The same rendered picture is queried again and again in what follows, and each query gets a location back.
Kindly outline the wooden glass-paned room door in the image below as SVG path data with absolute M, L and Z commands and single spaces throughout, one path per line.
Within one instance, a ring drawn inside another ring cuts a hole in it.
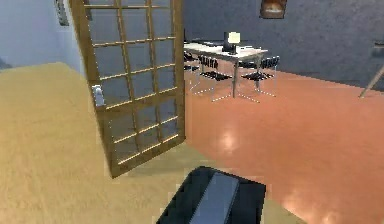
M 182 0 L 68 0 L 110 176 L 185 140 Z M 92 86 L 102 87 L 97 107 Z

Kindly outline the white dining table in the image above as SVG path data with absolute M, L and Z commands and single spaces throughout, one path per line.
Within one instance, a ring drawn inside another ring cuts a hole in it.
M 254 60 L 259 62 L 266 49 L 255 48 L 252 46 L 240 46 L 235 50 L 223 51 L 223 45 L 212 42 L 190 42 L 184 44 L 184 50 L 192 54 L 213 57 L 220 60 L 232 62 L 234 64 L 234 74 L 232 75 L 231 96 L 236 97 L 237 76 L 239 71 L 239 62 L 245 60 Z

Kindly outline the cream shade table lamp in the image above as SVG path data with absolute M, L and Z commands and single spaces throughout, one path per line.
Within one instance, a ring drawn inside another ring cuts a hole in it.
M 225 32 L 222 51 L 231 55 L 236 53 L 236 45 L 240 43 L 240 34 L 238 32 Z

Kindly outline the wooden slanted leg furniture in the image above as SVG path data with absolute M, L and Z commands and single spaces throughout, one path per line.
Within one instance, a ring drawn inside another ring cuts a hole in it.
M 384 49 L 384 40 L 381 41 L 375 41 L 374 42 L 374 48 L 376 49 Z M 363 89 L 363 91 L 360 93 L 359 98 L 364 98 L 365 94 L 371 90 L 374 85 L 379 81 L 379 79 L 384 75 L 384 64 L 381 66 L 381 68 L 377 71 L 377 73 L 372 77 L 368 85 Z

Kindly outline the black metal-frame chair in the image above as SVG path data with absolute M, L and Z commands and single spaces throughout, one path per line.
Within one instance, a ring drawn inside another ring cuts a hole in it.
M 199 62 L 201 64 L 201 72 L 199 73 L 199 75 L 201 77 L 204 77 L 204 78 L 207 78 L 207 79 L 210 79 L 213 81 L 213 84 L 210 88 L 201 90 L 200 92 L 203 93 L 203 92 L 210 91 L 212 102 L 216 102 L 216 101 L 219 101 L 219 100 L 222 100 L 222 99 L 229 97 L 229 94 L 221 96 L 221 97 L 214 97 L 214 95 L 215 95 L 215 89 L 216 89 L 217 84 L 219 82 L 231 80 L 232 76 L 218 71 L 219 63 L 218 63 L 218 60 L 216 58 L 212 58 L 212 57 L 208 57 L 208 56 L 204 56 L 204 55 L 199 55 L 198 59 L 199 59 Z
M 253 69 L 253 72 L 243 74 L 241 76 L 244 80 L 249 80 L 253 83 L 252 94 L 247 94 L 242 90 L 242 84 L 238 84 L 237 94 L 245 99 L 248 99 L 252 102 L 258 103 L 258 100 L 255 98 L 258 94 L 264 94 L 271 97 L 275 97 L 275 93 L 266 92 L 261 89 L 261 82 L 266 80 L 272 80 L 276 82 L 277 76 L 277 67 L 280 63 L 279 56 L 262 58 L 260 62 L 251 62 L 251 61 L 240 61 L 239 67 L 245 69 Z
M 200 66 L 198 59 L 190 52 L 184 52 L 184 79 L 189 90 L 192 90 L 198 83 Z

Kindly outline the orange framed wall picture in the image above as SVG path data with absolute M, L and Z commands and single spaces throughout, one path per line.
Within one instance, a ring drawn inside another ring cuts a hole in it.
M 261 0 L 260 17 L 262 19 L 283 19 L 287 0 Z

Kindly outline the grey framed wall picture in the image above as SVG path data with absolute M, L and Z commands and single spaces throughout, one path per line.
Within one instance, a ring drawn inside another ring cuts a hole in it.
M 66 15 L 64 0 L 54 0 L 54 4 L 59 24 L 61 26 L 68 26 L 69 22 Z

